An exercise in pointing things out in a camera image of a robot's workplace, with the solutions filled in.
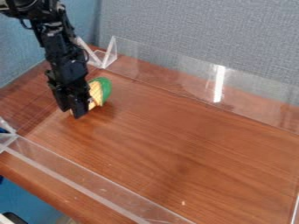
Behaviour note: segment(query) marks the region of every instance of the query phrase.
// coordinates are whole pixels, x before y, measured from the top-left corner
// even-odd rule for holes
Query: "wood grain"
[[[167,75],[165,70],[154,71],[156,66],[144,66],[146,72]],[[0,92],[1,108],[10,105],[1,116],[26,138],[196,223],[289,223],[297,195],[297,135],[98,70],[89,78],[108,77],[113,94],[104,108],[76,121],[56,109],[42,84],[30,90],[33,82],[42,82],[41,76],[32,79],[40,68]],[[40,101],[17,103],[20,96],[32,94]],[[84,195],[70,201],[78,192],[12,156],[1,155],[0,165],[1,174],[78,221],[129,223]]]

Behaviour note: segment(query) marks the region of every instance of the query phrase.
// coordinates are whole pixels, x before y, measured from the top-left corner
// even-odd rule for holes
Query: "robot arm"
[[[74,32],[60,0],[0,0],[0,13],[17,18],[33,30],[50,70],[48,85],[61,111],[70,109],[74,118],[89,111],[86,55],[74,42]]]

